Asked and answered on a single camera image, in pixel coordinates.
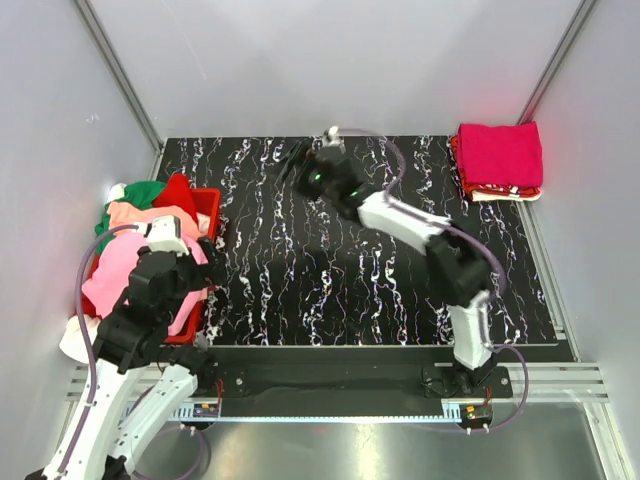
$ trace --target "magenta towel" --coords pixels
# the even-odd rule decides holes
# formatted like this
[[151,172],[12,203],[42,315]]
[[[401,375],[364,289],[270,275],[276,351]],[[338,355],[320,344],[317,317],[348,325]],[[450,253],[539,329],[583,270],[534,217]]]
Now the magenta towel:
[[462,124],[459,135],[459,168],[467,182],[542,185],[542,145],[535,122],[512,127]]

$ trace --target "cable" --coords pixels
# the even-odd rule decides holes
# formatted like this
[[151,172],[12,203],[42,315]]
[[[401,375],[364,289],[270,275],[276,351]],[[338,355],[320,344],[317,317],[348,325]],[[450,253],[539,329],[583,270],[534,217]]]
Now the cable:
[[156,367],[158,367],[158,370],[160,370],[160,374],[164,373],[164,368],[160,366],[160,355],[162,355],[162,350],[162,348],[158,349],[158,356],[156,357]]
[[[385,145],[387,146],[387,148],[389,148],[389,150],[391,150],[393,152],[393,154],[396,156],[396,159],[398,160],[398,166],[399,166],[399,173],[396,176],[396,178],[394,178],[389,185],[387,185],[387,187],[385,188],[385,200],[387,201],[387,203],[389,203],[389,205],[392,208],[395,208],[396,210],[405,213],[406,215],[409,215],[410,217],[417,219],[417,220],[422,220],[424,222],[426,222],[427,224],[434,226],[434,227],[438,227],[441,228],[442,230],[446,230],[450,233],[452,233],[453,235],[456,235],[460,238],[462,238],[463,240],[466,240],[467,242],[469,242],[473,247],[475,247],[478,251],[480,251],[480,253],[482,253],[482,255],[487,259],[487,261],[489,262],[489,264],[491,265],[491,268],[493,270],[493,273],[497,275],[497,281],[498,281],[498,291],[497,292],[491,292],[491,294],[489,295],[488,299],[487,299],[487,303],[495,300],[498,295],[501,295],[502,293],[504,293],[504,291],[506,290],[507,287],[507,281],[506,281],[506,275],[504,272],[504,269],[502,268],[502,265],[500,265],[500,262],[498,261],[498,259],[495,257],[495,255],[491,252],[491,250],[489,250],[486,246],[484,246],[482,243],[480,243],[480,241],[478,241],[476,238],[472,237],[471,235],[469,235],[466,232],[463,232],[462,230],[455,228],[451,225],[447,225],[444,223],[440,223],[440,222],[435,222],[432,219],[430,219],[429,217],[427,217],[426,215],[420,215],[417,213],[414,213],[412,210],[408,210],[406,208],[403,208],[402,205],[394,202],[393,197],[391,197],[391,191],[398,185],[400,184],[400,182],[402,181],[402,178],[404,177],[406,171],[407,171],[407,162],[404,158],[404,155],[402,155],[402,152],[400,151],[400,149],[395,145],[395,143],[391,142],[387,137],[383,136],[383,135],[379,135],[375,132],[371,132],[369,130],[365,130],[365,129],[361,129],[361,128],[342,128],[339,127],[338,128],[338,134],[340,133],[346,133],[347,135],[366,135],[366,136],[372,136],[372,137],[378,137],[378,138],[382,138],[385,142]],[[503,427],[506,427],[507,425],[509,425],[513,420],[515,420],[515,418],[517,416],[519,416],[522,413],[522,409],[524,408],[525,404],[527,403],[527,398],[529,397],[529,369],[527,368],[527,362],[525,361],[524,357],[522,356],[522,354],[520,353],[520,351],[515,348],[513,345],[510,344],[503,344],[503,345],[492,345],[491,344],[491,340],[489,339],[489,332],[487,331],[487,325],[488,322],[486,319],[484,319],[484,321],[482,322],[483,325],[480,325],[480,337],[482,338],[483,344],[484,346],[490,350],[492,353],[494,354],[498,354],[500,352],[502,352],[503,350],[511,350],[516,357],[518,357],[518,361],[520,362],[520,364],[522,365],[522,371],[524,373],[524,391],[522,392],[522,399],[520,400],[520,403],[518,404],[518,406],[516,407],[515,411],[509,415],[505,420],[503,420],[502,422],[500,422],[499,424],[491,427],[491,430],[496,430],[496,429],[501,429]],[[437,428],[427,428],[428,430],[432,430],[432,431],[438,431],[438,432],[446,432],[446,433],[450,433],[450,430],[442,430],[442,429],[437,429]],[[456,430],[456,432],[460,432],[460,433],[466,433],[463,430]],[[481,433],[480,431],[477,430],[472,430],[471,433]]]
[[224,393],[224,380],[221,378],[216,382],[216,390],[218,392],[218,408],[222,405],[222,394]]
[[[179,425],[179,426],[176,426],[176,427],[167,428],[166,430],[163,430],[160,433],[158,433],[158,435],[156,435],[155,438],[161,437],[162,435],[165,435],[165,434],[167,434],[169,432],[174,432],[176,430],[184,430],[184,429],[185,429],[184,425]],[[191,436],[197,435],[198,442],[200,444],[200,450],[198,451],[198,457],[193,462],[193,465],[191,465],[191,467],[189,467],[189,470],[187,470],[186,473],[184,473],[183,475],[179,476],[175,480],[185,480],[185,479],[189,478],[191,476],[191,474],[196,471],[196,469],[198,468],[198,465],[200,465],[200,463],[202,462],[202,459],[204,458],[204,455],[206,453],[206,443],[205,443],[204,435],[202,434],[202,432],[200,432],[200,430],[198,430],[195,427],[191,427],[189,430],[191,431]],[[151,477],[147,477],[147,476],[141,474],[140,472],[138,472],[137,470],[134,471],[133,474],[136,477],[138,477],[138,478],[140,478],[142,480],[153,480]]]
[[489,408],[491,408],[491,398],[493,396],[493,389],[491,388],[491,386],[488,386],[485,390],[487,391],[487,397],[484,399],[484,402],[482,402],[482,405],[487,405]]
[[[116,232],[120,232],[122,230],[134,229],[137,230],[138,227],[136,225],[120,225],[119,227],[111,228],[104,232],[91,243],[87,251],[84,253],[82,260],[80,260],[80,267],[78,268],[78,274],[76,275],[76,285],[75,285],[75,302],[76,302],[76,315],[78,315],[79,319],[84,319],[84,310],[82,308],[82,282],[84,281],[85,270],[87,269],[87,265],[89,264],[89,259],[92,257],[95,249],[100,245],[100,242],[105,238],[113,235]],[[89,416],[89,410],[93,405],[93,401],[96,397],[97,390],[97,381],[98,381],[98,373],[96,371],[96,359],[93,355],[93,348],[91,346],[91,339],[89,338],[89,332],[87,330],[87,324],[80,320],[80,333],[82,334],[82,341],[84,342],[84,346],[87,349],[87,357],[89,359],[89,378],[91,383],[89,384],[89,394],[87,395],[87,403],[84,406],[82,414],[80,416],[80,420],[78,421],[78,425],[76,426],[75,431],[73,432],[73,436],[71,437],[71,441],[69,442],[69,446],[67,447],[67,451],[62,457],[62,462],[60,462],[60,466],[58,467],[58,473],[62,474],[67,468],[69,464],[69,460],[73,455],[73,450],[76,448],[78,443],[78,439],[80,438],[80,434],[82,433],[82,429],[84,428],[85,423],[87,422],[87,417]],[[56,477],[56,480],[60,480],[62,478],[61,475]]]

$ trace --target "metal floor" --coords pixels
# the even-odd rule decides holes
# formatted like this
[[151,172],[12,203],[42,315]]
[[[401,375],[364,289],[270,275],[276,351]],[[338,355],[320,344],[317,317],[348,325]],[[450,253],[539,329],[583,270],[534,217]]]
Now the metal floor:
[[[508,405],[495,405],[496,414]],[[596,480],[604,471],[580,405],[530,404],[489,435],[434,433],[449,425],[217,424],[208,458],[190,479],[207,480]],[[198,453],[185,432],[159,436],[140,473],[178,478]]]

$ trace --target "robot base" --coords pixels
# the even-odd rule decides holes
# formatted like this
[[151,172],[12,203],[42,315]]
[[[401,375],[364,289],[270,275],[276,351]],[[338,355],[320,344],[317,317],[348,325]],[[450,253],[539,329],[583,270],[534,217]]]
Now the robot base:
[[463,391],[459,383],[460,369],[454,366],[429,366],[422,369],[422,385],[426,398],[473,398],[484,400],[487,387],[493,398],[513,398],[511,378],[506,367],[495,367],[484,379]]

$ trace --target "metal bracket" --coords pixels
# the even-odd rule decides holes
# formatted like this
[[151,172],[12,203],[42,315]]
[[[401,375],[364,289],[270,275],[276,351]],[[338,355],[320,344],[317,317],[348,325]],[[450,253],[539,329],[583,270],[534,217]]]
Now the metal bracket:
[[244,368],[221,368],[218,371],[224,385],[224,398],[238,398],[244,396],[247,383],[247,371]]
[[509,370],[506,367],[496,367],[489,376],[473,390],[471,394],[464,394],[458,385],[453,382],[452,367],[429,366],[422,369],[422,381],[424,396],[427,398],[451,398],[456,402],[461,398],[484,400],[487,396],[487,387],[491,387],[493,398],[512,398],[513,389]]

